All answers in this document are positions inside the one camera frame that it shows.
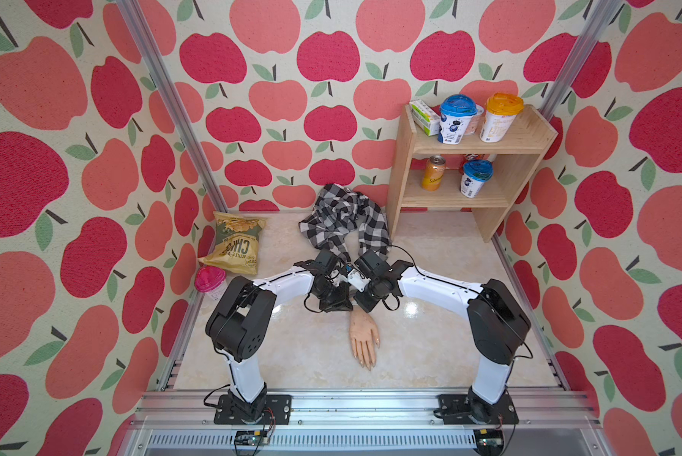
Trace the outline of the mannequin hand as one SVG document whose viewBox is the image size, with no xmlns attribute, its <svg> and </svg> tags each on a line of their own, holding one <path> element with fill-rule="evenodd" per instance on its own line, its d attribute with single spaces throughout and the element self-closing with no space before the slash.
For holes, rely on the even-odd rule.
<svg viewBox="0 0 682 456">
<path fill-rule="evenodd" d="M 374 319 L 355 307 L 350 313 L 349 334 L 354 358 L 362 367 L 373 369 L 377 361 L 375 349 L 380 346 L 379 330 Z"/>
</svg>

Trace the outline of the black white plaid shirt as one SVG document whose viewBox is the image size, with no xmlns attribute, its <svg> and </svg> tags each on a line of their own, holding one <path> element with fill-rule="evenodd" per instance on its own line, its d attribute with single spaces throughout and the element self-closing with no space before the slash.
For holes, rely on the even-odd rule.
<svg viewBox="0 0 682 456">
<path fill-rule="evenodd" d="M 381 207 L 363 193 L 338 184 L 320 189 L 312 213 L 298 227 L 314 248 L 329 250 L 346 262 L 352 261 L 346 247 L 346 237 L 352 232 L 358 233 L 359 256 L 373 251 L 386 260 L 392 246 Z"/>
</svg>

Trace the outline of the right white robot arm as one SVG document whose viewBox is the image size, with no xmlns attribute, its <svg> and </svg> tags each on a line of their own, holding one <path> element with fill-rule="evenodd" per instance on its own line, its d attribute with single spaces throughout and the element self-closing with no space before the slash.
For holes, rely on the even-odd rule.
<svg viewBox="0 0 682 456">
<path fill-rule="evenodd" d="M 443 394 L 433 414 L 447 425 L 519 424 L 507 390 L 519 347 L 531 322 L 513 294 L 498 279 L 486 283 L 456 281 L 433 275 L 409 261 L 388 265 L 360 258 L 347 267 L 345 280 L 356 290 L 354 299 L 369 313 L 388 296 L 418 298 L 464 317 L 480 354 L 478 370 L 466 394 Z"/>
</svg>

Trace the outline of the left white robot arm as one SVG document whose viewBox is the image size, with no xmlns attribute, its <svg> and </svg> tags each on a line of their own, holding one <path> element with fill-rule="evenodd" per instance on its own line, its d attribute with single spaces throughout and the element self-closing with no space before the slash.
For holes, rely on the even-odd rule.
<svg viewBox="0 0 682 456">
<path fill-rule="evenodd" d="M 286 425 L 292 397 L 268 393 L 257 352 L 265 340 L 274 309 L 288 301 L 315 296 L 319 311 L 348 312 L 352 287 L 343 275 L 308 260 L 268 279 L 234 277 L 205 326 L 216 353 L 230 372 L 227 393 L 216 404 L 216 425 Z"/>
</svg>

